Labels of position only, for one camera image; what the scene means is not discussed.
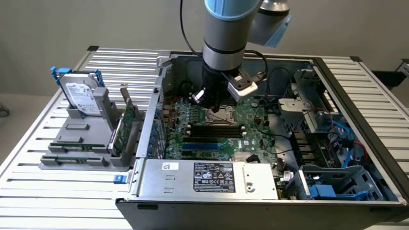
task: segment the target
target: green circuit board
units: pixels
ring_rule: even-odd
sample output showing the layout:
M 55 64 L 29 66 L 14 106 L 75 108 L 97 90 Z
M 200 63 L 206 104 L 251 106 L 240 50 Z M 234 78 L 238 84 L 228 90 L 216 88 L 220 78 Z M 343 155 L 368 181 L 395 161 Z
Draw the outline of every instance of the green circuit board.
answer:
M 255 114 L 258 112 L 258 119 L 262 120 L 259 129 L 266 133 L 271 133 L 270 126 L 264 126 L 266 111 L 259 110 L 259 107 L 254 107 L 252 103 L 259 103 L 258 99 L 247 99 L 238 105 L 230 105 L 226 109 L 232 110 L 231 122 L 226 124 L 211 123 L 208 118 L 212 117 L 208 114 L 207 109 L 198 105 L 192 105 L 187 99 L 180 99 L 176 102 L 168 103 L 166 107 L 172 110 L 172 117 L 167 123 L 167 159 L 212 159 L 222 161 L 240 161 L 247 156 L 256 154 L 262 160 L 262 163 L 276 162 L 275 148 L 271 144 L 272 137 L 263 134 L 256 129 Z M 244 127 L 246 135 L 243 138 L 218 138 L 219 149 L 187 149 L 183 148 L 186 142 L 184 138 L 190 137 L 188 126 L 235 126 Z

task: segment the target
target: white sticker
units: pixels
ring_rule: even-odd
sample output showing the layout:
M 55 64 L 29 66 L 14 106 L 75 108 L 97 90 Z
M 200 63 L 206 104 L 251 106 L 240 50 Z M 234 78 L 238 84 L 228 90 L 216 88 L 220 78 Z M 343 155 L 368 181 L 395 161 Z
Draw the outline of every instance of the white sticker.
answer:
M 90 86 L 77 83 L 67 83 L 66 86 L 78 109 L 87 115 L 102 115 Z
M 162 164 L 163 170 L 179 170 L 179 163 L 178 162 L 164 162 Z

